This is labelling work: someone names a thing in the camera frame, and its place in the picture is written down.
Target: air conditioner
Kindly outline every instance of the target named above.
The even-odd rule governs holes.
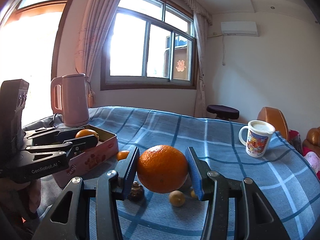
[[[221,31],[226,36],[259,36],[255,22],[222,22]]]

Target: screw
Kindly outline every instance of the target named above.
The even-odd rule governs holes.
[[[117,174],[117,172],[116,172],[115,170],[110,170],[110,171],[107,172],[107,175],[108,175],[109,177],[113,177],[113,176],[116,175],[116,174]]]
[[[245,182],[246,184],[252,184],[252,183],[253,183],[253,180],[252,180],[251,178],[245,178],[245,179],[244,179],[244,182]]]
[[[217,171],[209,171],[208,174],[210,177],[218,177],[219,176],[219,173]]]
[[[74,177],[71,181],[72,181],[72,183],[77,184],[77,183],[79,183],[81,181],[81,178],[80,177]]]

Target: white mug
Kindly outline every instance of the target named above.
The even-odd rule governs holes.
[[[247,141],[242,139],[242,132],[248,129]],[[259,120],[248,122],[239,131],[239,140],[245,145],[245,151],[252,157],[260,158],[264,155],[268,148],[269,141],[275,132],[273,125]]]

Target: mug handle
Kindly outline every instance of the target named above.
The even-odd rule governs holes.
[[[242,139],[242,132],[243,132],[244,129],[249,129],[249,126],[246,125],[246,126],[244,126],[244,127],[242,127],[240,129],[240,131],[239,131],[239,140],[243,145],[247,145],[247,142]]]
[[[62,114],[62,109],[59,109],[56,106],[57,93],[55,92],[55,88],[58,85],[61,87],[62,77],[54,78],[51,81],[51,109],[54,114]]]

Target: orange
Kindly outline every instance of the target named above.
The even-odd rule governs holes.
[[[180,188],[188,175],[188,162],[182,152],[169,145],[157,145],[139,158],[137,174],[149,190],[169,193]]]
[[[120,161],[120,160],[123,160],[123,159],[126,159],[128,157],[128,154],[129,154],[130,151],[120,151],[117,153],[117,160]]]
[[[87,135],[94,135],[95,137],[98,138],[98,141],[99,141],[99,135],[97,134],[96,131],[94,130],[91,130],[91,129],[83,129],[83,130],[80,130],[77,134],[76,134],[76,137],[75,138],[79,138],[79,137],[83,137],[83,136],[87,136]]]

